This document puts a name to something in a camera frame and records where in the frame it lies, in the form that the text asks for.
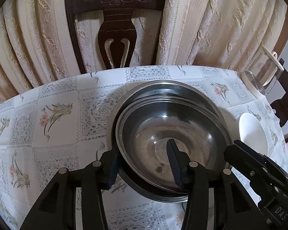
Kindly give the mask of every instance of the metal pin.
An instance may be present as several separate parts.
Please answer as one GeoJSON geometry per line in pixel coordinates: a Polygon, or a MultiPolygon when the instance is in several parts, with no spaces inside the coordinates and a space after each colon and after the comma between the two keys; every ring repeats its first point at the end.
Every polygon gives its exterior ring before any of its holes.
{"type": "Polygon", "coordinates": [[[67,172],[67,168],[60,168],[59,173],[60,174],[65,174],[67,172]]]}
{"type": "Polygon", "coordinates": [[[101,165],[101,162],[100,161],[94,161],[93,162],[93,166],[94,167],[99,167],[101,165]]]}
{"type": "Polygon", "coordinates": [[[223,173],[226,175],[230,175],[232,172],[230,169],[223,169],[223,173]]]}
{"type": "Polygon", "coordinates": [[[191,161],[191,162],[189,162],[189,165],[193,168],[196,168],[198,166],[198,163],[195,161],[191,161]]]}

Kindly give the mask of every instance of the curtain fold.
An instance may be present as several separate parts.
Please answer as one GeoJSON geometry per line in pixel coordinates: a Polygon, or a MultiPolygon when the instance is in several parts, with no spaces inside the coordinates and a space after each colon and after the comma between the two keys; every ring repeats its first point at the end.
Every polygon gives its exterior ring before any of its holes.
{"type": "MultiPolygon", "coordinates": [[[[283,0],[166,0],[163,13],[134,9],[137,41],[130,66],[149,65],[159,37],[158,65],[251,69],[261,44],[272,50],[286,14],[283,0]],[[161,33],[157,36],[160,17],[161,33]]],[[[102,11],[78,15],[88,72],[105,69],[97,41],[102,11]]],[[[0,10],[0,103],[33,87],[79,75],[64,0],[6,0],[0,10]]]]}

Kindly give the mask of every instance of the black mechanical arm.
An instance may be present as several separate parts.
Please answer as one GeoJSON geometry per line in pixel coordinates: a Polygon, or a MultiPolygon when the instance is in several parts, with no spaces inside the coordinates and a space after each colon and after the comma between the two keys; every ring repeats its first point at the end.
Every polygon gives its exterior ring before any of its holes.
{"type": "MultiPolygon", "coordinates": [[[[191,161],[173,139],[167,142],[167,154],[176,185],[189,190],[182,230],[207,229],[209,188],[214,189],[215,230],[288,230],[288,174],[267,156],[240,141],[224,152],[225,160],[250,180],[250,186],[261,197],[257,207],[231,170],[216,172],[191,161]]],[[[20,229],[75,230],[75,192],[81,187],[83,229],[108,230],[101,190],[109,190],[115,183],[123,162],[115,144],[84,169],[61,168],[20,229]]]]}

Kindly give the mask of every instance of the floral tablecloth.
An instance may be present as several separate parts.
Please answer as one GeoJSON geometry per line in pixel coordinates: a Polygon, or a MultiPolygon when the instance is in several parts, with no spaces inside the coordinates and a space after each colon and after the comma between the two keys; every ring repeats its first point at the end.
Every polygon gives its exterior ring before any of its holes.
{"type": "MultiPolygon", "coordinates": [[[[59,80],[0,104],[0,215],[19,229],[35,200],[61,167],[84,168],[107,149],[111,111],[140,82],[177,80],[205,93],[221,109],[232,138],[244,112],[254,114],[268,140],[268,156],[288,172],[288,153],[278,119],[266,99],[255,98],[231,70],[198,66],[146,66],[88,73],[59,80]]],[[[237,171],[255,202],[259,197],[237,171]]],[[[119,177],[103,193],[110,229],[180,229],[185,204],[140,196],[119,177]]],[[[76,223],[81,223],[77,191],[76,223]]],[[[213,200],[209,217],[213,215],[213,200]]]]}

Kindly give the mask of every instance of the dark brown chair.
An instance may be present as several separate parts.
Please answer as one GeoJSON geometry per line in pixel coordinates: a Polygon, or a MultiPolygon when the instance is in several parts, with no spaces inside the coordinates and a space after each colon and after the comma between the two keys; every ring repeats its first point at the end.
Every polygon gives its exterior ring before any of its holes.
{"type": "MultiPolygon", "coordinates": [[[[105,42],[108,39],[113,39],[114,41],[110,45],[110,53],[114,68],[119,68],[121,66],[125,50],[125,44],[121,42],[121,40],[126,38],[129,40],[129,49],[124,66],[129,67],[137,39],[137,32],[131,22],[133,9],[145,8],[163,11],[164,2],[165,0],[65,0],[68,29],[80,73],[86,73],[86,70],[75,27],[74,16],[76,14],[102,9],[103,23],[98,32],[98,45],[104,64],[107,69],[112,68],[107,57],[105,42]]],[[[161,22],[162,15],[159,21],[158,36],[160,34],[161,22]]],[[[156,63],[158,36],[154,46],[152,65],[156,63]]]]}
{"type": "Polygon", "coordinates": [[[278,81],[285,90],[285,95],[271,103],[271,107],[276,111],[275,115],[280,119],[280,126],[283,127],[288,121],[288,72],[283,71],[278,81]]]}

